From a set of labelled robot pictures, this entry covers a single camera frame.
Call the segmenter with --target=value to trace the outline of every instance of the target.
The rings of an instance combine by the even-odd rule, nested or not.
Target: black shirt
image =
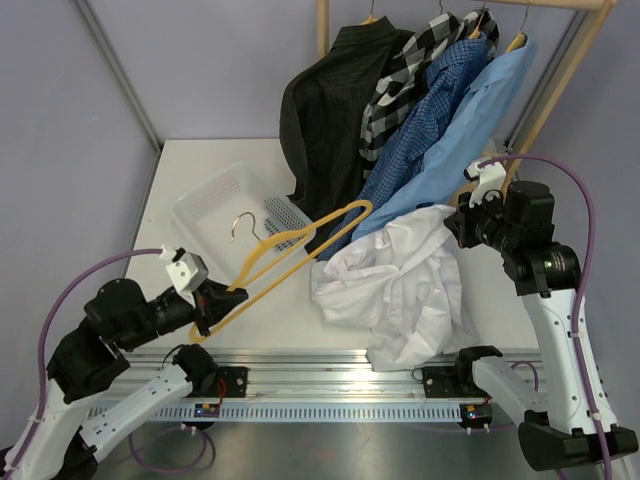
[[[312,220],[345,206],[360,193],[362,112],[387,60],[411,35],[396,30],[386,17],[344,27],[329,54],[285,89],[280,144],[296,177],[291,199]],[[334,223],[319,229],[307,250],[326,240]]]

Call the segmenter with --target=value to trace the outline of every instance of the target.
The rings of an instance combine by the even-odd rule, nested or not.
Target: white shirt
[[[413,368],[476,341],[463,327],[458,264],[444,244],[452,207],[398,217],[352,242],[311,272],[311,298],[327,322],[382,336],[367,356],[374,370]]]

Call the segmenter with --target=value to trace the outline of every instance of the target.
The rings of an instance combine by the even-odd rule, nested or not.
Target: laundry basket
[[[234,163],[176,201],[172,216],[190,239],[233,281],[247,255],[258,244],[252,233],[249,215],[241,218],[231,241],[231,227],[244,212],[256,219],[255,234],[268,238],[287,230],[298,230],[311,223],[302,211],[284,195],[276,194],[247,164]],[[276,245],[264,255],[260,265],[291,248],[296,240]],[[287,264],[306,256],[299,248],[285,260]]]

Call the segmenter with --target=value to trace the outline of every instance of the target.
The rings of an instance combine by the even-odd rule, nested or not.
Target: shirt
[[[344,27],[329,54],[286,87],[280,143],[296,177],[292,201],[312,220],[349,203],[362,188],[362,110],[385,63],[411,35],[396,30],[386,17]],[[315,241],[320,237],[316,232]]]
[[[450,13],[440,15],[416,32],[390,62],[389,73],[376,85],[375,93],[362,114],[360,155],[364,159],[363,174],[373,168],[382,147],[425,93],[419,82],[424,69],[448,46],[468,37],[480,20],[492,54],[498,41],[498,26],[489,10],[474,10],[460,21]]]
[[[489,62],[485,38],[454,43],[426,71],[429,93],[418,102],[402,126],[391,136],[358,200],[369,200],[374,211],[415,177],[422,155],[444,134],[471,82]],[[350,223],[361,209],[351,210],[332,234]],[[336,240],[318,258],[328,260],[349,243],[351,232]]]
[[[532,39],[496,58],[475,79],[443,137],[424,154],[422,170],[353,233],[357,239],[420,205],[448,203],[465,182],[464,169],[477,159],[511,105],[533,63]]]
[[[413,368],[475,343],[462,317],[458,264],[445,246],[453,235],[443,221],[453,212],[411,212],[311,269],[311,299],[327,323],[384,338],[367,350],[376,371]]]

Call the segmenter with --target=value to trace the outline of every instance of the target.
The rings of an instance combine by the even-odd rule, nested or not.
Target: wooden hanger
[[[487,1],[485,0],[484,2],[482,2],[482,15],[480,15],[480,18],[478,19],[478,23],[476,23],[476,28],[474,28],[473,32],[471,32],[471,35],[469,35],[469,38],[472,40],[475,40],[476,38],[480,38],[480,24],[482,23],[484,14],[487,11],[486,5],[487,5]]]
[[[375,6],[375,0],[371,0],[371,11],[369,12],[369,18],[367,18],[360,25],[370,25],[370,24],[378,21],[378,19],[373,16],[373,7],[374,6]]]
[[[322,245],[320,245],[318,248],[316,248],[313,252],[311,252],[309,255],[307,255],[304,258],[304,260],[300,261],[296,266],[292,267],[289,271],[287,271],[285,274],[280,276],[271,285],[269,285],[267,288],[262,290],[259,294],[257,294],[255,297],[251,298],[246,303],[242,304],[240,306],[240,308],[234,310],[230,315],[225,317],[220,323],[215,325],[210,331],[211,335],[216,334],[225,325],[227,325],[232,320],[237,318],[241,313],[243,313],[245,310],[247,310],[249,307],[251,307],[254,303],[256,303],[258,300],[260,300],[262,297],[264,297],[267,293],[269,293],[271,290],[273,290],[278,285],[280,285],[282,282],[284,282],[291,275],[293,275],[298,270],[300,270],[303,266],[305,266],[307,263],[309,263],[315,257],[317,257],[322,252],[324,252],[336,240],[338,240],[340,237],[342,237],[347,232],[349,232],[353,227],[358,225],[362,220],[367,218],[367,216],[373,210],[373,205],[371,204],[371,202],[369,200],[356,200],[355,202],[351,202],[346,207],[341,208],[339,210],[336,210],[335,212],[330,213],[326,217],[321,218],[320,220],[312,223],[311,225],[306,226],[305,228],[301,228],[300,230],[289,230],[289,231],[286,231],[286,232],[280,232],[280,233],[277,233],[276,235],[273,235],[272,237],[269,237],[269,238],[267,238],[265,240],[260,240],[260,242],[258,243],[258,246],[253,249],[253,251],[249,254],[247,259],[244,261],[244,265],[242,266],[242,270],[240,271],[240,275],[238,275],[238,278],[236,278],[234,280],[234,282],[231,284],[231,286],[229,286],[227,291],[233,292],[237,288],[246,288],[249,284],[251,284],[252,282],[257,280],[264,273],[266,273],[271,268],[273,268],[277,263],[279,263],[282,260],[284,260],[294,250],[297,250],[298,248],[302,247],[305,244],[306,240],[309,239],[311,237],[311,235],[313,235],[313,232],[314,232],[315,229],[317,229],[318,227],[321,227],[322,225],[325,225],[325,224],[329,223],[330,221],[332,221],[335,218],[341,217],[342,215],[344,215],[345,213],[349,212],[350,210],[353,210],[354,208],[364,208],[364,212],[362,212],[360,215],[358,215],[358,217],[356,217],[348,225],[346,225],[342,229],[340,229],[340,231],[338,233],[333,235],[331,238],[329,238],[327,241],[325,241]],[[251,273],[251,270],[253,269],[254,265],[260,260],[260,258],[265,253],[267,253],[269,250],[274,248],[276,245],[279,245],[279,244],[281,244],[283,242],[287,242],[289,240],[294,240],[294,239],[297,239],[297,238],[299,238],[300,240],[298,240],[295,243],[295,245],[293,245],[291,248],[287,249],[286,252],[284,252],[278,258],[273,260],[266,267],[262,268],[260,271],[258,271],[258,273],[256,273],[256,274],[254,274],[254,275],[249,277],[249,274]],[[198,329],[196,328],[196,326],[192,325],[191,326],[191,330],[189,331],[189,340],[191,342],[193,342],[193,343],[202,343],[207,338],[209,338],[211,335],[209,335],[208,337],[201,337],[199,332],[198,332]]]
[[[522,30],[524,30],[524,24],[527,23],[527,17],[529,16],[529,7],[531,7],[532,2],[533,0],[529,0],[527,9],[524,11],[524,20],[522,21],[522,26],[520,27],[520,31],[516,35],[516,38],[513,39],[513,42],[509,44],[505,53],[509,53],[509,52],[513,52],[514,50],[517,50],[518,48],[523,47],[524,44],[527,42],[527,37],[525,36],[524,33],[522,33]]]

